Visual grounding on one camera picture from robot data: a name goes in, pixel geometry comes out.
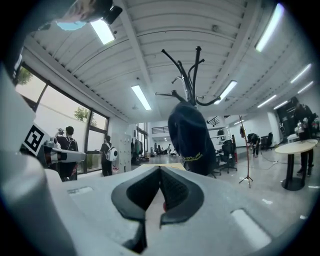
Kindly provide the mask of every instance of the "light fixture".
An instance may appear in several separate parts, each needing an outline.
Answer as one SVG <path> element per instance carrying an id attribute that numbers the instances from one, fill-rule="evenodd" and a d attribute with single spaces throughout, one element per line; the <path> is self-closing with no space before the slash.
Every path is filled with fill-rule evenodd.
<path id="1" fill-rule="evenodd" d="M 312 85 L 314 83 L 314 81 L 311 81 L 310 83 L 308 83 L 305 87 L 303 87 L 300 91 L 298 91 L 298 94 L 300 94 L 302 91 L 304 91 L 305 89 L 307 89 L 310 85 Z"/>
<path id="2" fill-rule="evenodd" d="M 311 64 L 308 64 L 294 79 L 290 81 L 293 84 L 299 77 L 301 77 L 306 71 L 308 71 L 311 67 Z"/>
<path id="3" fill-rule="evenodd" d="M 104 45 L 115 40 L 115 36 L 111 32 L 110 27 L 102 19 L 91 22 L 91 26 Z"/>
<path id="4" fill-rule="evenodd" d="M 218 105 L 227 95 L 228 93 L 231 92 L 231 90 L 237 85 L 237 81 L 232 80 L 229 85 L 227 86 L 227 88 L 225 88 L 225 90 L 223 91 L 223 93 L 221 93 L 220 95 L 220 100 L 216 101 L 214 104 Z"/>
<path id="5" fill-rule="evenodd" d="M 142 103 L 145 110 L 151 110 L 151 107 L 150 107 L 144 93 L 142 92 L 140 85 L 134 85 L 131 87 L 131 89 L 134 91 L 135 95 L 138 97 L 139 101 Z"/>
<path id="6" fill-rule="evenodd" d="M 278 106 L 275 106 L 273 109 L 276 110 L 276 109 L 282 107 L 283 105 L 286 105 L 287 103 L 288 103 L 288 101 L 286 100 L 286 101 L 282 102 L 281 104 L 279 104 Z"/>
<path id="7" fill-rule="evenodd" d="M 262 37 L 260 38 L 259 42 L 255 47 L 258 52 L 262 52 L 262 50 L 268 43 L 271 35 L 274 33 L 279 21 L 281 20 L 281 17 L 283 16 L 284 11 L 285 11 L 285 8 L 280 3 L 278 3 L 274 9 L 274 12 L 272 14 L 272 17 L 270 19 L 270 22 L 265 32 L 263 33 Z"/>
<path id="8" fill-rule="evenodd" d="M 241 122 L 243 122 L 244 120 L 241 120 L 241 121 L 239 121 L 239 122 L 235 122 L 234 123 L 234 125 L 237 125 L 237 124 L 239 124 L 239 123 L 241 123 Z"/>
<path id="9" fill-rule="evenodd" d="M 273 95 L 271 98 L 268 98 L 265 102 L 261 103 L 258 108 L 261 108 L 263 105 L 267 104 L 268 102 L 272 101 L 277 95 Z"/>

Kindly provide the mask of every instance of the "blue face mask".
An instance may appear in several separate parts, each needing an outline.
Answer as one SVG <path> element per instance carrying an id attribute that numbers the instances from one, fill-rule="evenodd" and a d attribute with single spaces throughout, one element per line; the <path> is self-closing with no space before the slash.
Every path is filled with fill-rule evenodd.
<path id="1" fill-rule="evenodd" d="M 86 23 L 81 21 L 76 21 L 76 22 L 70 22 L 70 23 L 57 22 L 56 24 L 63 30 L 70 31 L 70 30 L 81 29 Z"/>

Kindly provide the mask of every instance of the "dark blue cap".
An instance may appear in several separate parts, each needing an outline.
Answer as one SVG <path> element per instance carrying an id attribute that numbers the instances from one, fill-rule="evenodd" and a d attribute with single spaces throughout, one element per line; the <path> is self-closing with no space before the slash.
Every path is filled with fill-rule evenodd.
<path id="1" fill-rule="evenodd" d="M 171 112 L 168 128 L 172 144 L 191 172 L 208 175 L 216 164 L 216 151 L 202 114 L 189 102 L 180 102 Z"/>

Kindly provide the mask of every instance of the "shoe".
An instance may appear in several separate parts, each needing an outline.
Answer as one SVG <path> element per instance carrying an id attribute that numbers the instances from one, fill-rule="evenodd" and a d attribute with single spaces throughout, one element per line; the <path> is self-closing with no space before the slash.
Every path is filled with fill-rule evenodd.
<path id="1" fill-rule="evenodd" d="M 311 176 L 311 171 L 312 171 L 312 167 L 308 168 L 308 172 L 307 172 L 307 176 L 310 177 Z"/>
<path id="2" fill-rule="evenodd" d="M 296 175 L 301 175 L 301 174 L 303 174 L 304 173 L 304 170 L 303 169 L 300 169 L 300 170 L 298 170 L 298 172 L 296 173 Z"/>

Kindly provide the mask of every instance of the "round table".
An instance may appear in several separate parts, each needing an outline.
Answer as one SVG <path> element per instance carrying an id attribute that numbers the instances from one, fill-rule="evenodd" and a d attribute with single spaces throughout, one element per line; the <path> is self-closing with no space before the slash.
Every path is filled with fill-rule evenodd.
<path id="1" fill-rule="evenodd" d="M 288 155 L 288 166 L 286 169 L 286 178 L 282 181 L 282 187 L 286 190 L 297 191 L 305 186 L 306 171 L 302 174 L 302 178 L 293 178 L 295 154 L 307 152 L 317 145 L 316 139 L 306 139 L 282 145 L 275 149 L 276 153 Z"/>

